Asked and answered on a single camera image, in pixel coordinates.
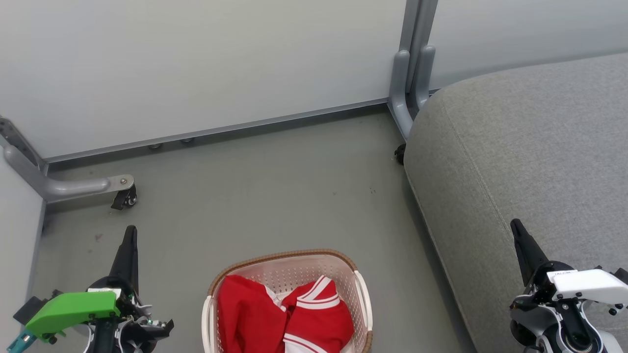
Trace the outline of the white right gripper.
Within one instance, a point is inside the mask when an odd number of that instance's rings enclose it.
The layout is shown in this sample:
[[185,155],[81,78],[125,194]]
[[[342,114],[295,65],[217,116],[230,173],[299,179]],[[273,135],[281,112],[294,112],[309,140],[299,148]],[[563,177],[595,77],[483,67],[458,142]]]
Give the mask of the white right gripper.
[[628,309],[628,286],[601,266],[575,270],[559,261],[549,261],[520,219],[512,219],[510,228],[520,266],[525,295],[538,305],[552,306],[565,300],[607,304],[610,315]]

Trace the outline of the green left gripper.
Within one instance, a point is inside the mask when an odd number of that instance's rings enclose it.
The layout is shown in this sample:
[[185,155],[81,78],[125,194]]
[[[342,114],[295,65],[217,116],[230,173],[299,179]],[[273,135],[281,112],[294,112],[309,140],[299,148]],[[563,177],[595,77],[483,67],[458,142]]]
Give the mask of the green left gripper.
[[70,328],[85,326],[83,353],[153,353],[170,337],[173,320],[155,320],[139,298],[137,228],[127,226],[109,277],[86,291],[68,292],[47,302],[26,324],[38,340],[56,344]]

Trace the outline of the red and white jersey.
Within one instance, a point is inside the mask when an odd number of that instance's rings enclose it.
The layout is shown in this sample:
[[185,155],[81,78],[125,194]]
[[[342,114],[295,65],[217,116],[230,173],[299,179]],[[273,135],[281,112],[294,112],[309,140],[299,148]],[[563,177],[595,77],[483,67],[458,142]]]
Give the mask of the red and white jersey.
[[326,276],[281,299],[261,283],[229,275],[217,308],[224,353],[341,353],[354,335],[348,306]]

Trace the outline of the grey fabric sofa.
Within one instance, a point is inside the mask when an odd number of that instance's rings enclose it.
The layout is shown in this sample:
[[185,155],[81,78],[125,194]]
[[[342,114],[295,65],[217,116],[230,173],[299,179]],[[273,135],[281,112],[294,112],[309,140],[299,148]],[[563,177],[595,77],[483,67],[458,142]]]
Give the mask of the grey fabric sofa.
[[521,353],[510,223],[577,270],[628,271],[628,53],[478,76],[418,112],[405,170],[478,353]]

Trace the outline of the grey partition leg with plate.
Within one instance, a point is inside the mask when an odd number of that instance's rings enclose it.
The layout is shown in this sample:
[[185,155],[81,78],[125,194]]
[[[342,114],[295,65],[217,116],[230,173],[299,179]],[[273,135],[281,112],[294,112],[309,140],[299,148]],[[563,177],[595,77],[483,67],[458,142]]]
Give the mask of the grey partition leg with plate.
[[45,163],[18,128],[0,116],[0,138],[3,158],[47,203],[57,203],[100,194],[115,194],[135,185],[132,175],[106,178],[59,180],[45,173]]

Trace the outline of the white basket with brown rim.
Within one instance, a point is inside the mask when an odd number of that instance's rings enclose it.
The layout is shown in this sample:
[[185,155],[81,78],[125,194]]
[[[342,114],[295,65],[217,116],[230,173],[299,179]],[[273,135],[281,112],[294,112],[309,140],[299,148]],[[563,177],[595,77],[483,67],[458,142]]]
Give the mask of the white basket with brown rim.
[[297,286],[325,275],[348,304],[355,333],[341,353],[371,353],[374,317],[367,284],[354,261],[336,250],[302,250],[270,254],[233,264],[215,277],[204,301],[201,334],[204,353],[223,353],[218,337],[217,294],[228,275],[264,284],[283,299]]

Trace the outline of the grey partition corner post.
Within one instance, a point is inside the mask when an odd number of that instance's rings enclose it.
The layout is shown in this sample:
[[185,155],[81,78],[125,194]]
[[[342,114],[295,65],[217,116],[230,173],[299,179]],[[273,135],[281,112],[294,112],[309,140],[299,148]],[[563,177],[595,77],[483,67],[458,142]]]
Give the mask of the grey partition corner post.
[[398,52],[394,55],[388,108],[408,139],[414,110],[430,97],[430,78],[436,49],[429,45],[438,0],[406,0]]

